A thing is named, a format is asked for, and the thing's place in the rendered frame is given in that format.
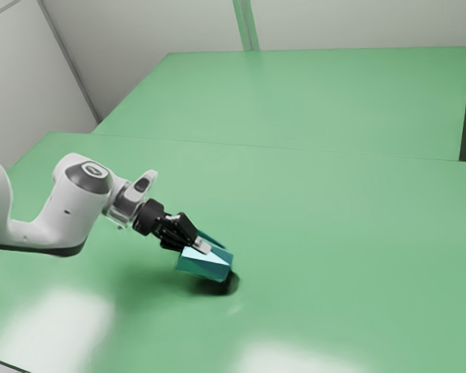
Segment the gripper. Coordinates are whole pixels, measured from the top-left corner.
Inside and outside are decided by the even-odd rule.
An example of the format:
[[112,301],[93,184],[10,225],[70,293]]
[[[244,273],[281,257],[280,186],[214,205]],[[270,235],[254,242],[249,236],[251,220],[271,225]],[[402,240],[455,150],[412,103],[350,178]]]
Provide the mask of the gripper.
[[169,219],[170,214],[164,210],[164,205],[155,199],[147,200],[134,219],[134,230],[143,236],[150,234],[160,240],[163,249],[178,249],[191,247],[204,255],[209,254],[211,244],[205,243],[199,237],[198,229],[180,212]]

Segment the teal faceted mug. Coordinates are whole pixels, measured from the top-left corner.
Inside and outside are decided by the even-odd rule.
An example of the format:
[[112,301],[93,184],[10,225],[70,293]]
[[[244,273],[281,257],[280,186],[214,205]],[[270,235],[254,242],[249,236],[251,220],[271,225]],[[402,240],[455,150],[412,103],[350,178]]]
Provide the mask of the teal faceted mug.
[[205,232],[198,231],[198,237],[210,246],[210,252],[203,254],[186,246],[179,254],[175,269],[210,281],[225,282],[231,273],[233,253]]

